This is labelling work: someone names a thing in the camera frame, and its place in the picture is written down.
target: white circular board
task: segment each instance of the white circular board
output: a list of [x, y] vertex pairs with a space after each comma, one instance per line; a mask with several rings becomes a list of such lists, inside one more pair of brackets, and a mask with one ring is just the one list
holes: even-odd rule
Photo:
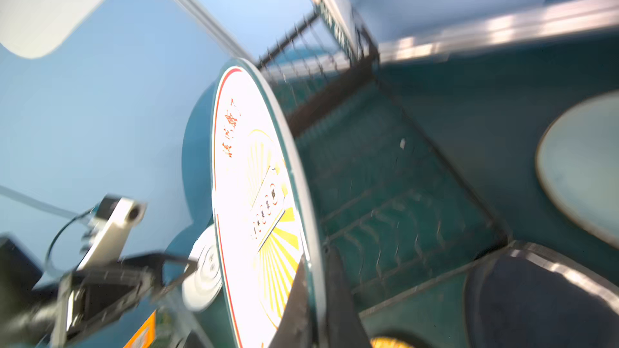
[[[272, 113], [282, 121], [274, 122]], [[309, 191], [279, 105], [250, 63], [236, 60], [221, 74], [211, 128], [213, 214], [236, 343], [268, 347], [304, 253], [311, 270], [322, 274], [320, 257], [307, 258], [299, 213], [301, 204], [319, 252]], [[314, 295], [316, 273], [308, 278], [311, 301], [324, 299]]]
[[197, 260], [196, 272], [182, 282], [182, 300], [193, 312], [200, 312], [209, 306], [221, 289], [218, 254], [215, 226], [211, 225], [191, 249], [190, 259]]
[[619, 247], [619, 92], [580, 102], [555, 120], [535, 166], [559, 210]]

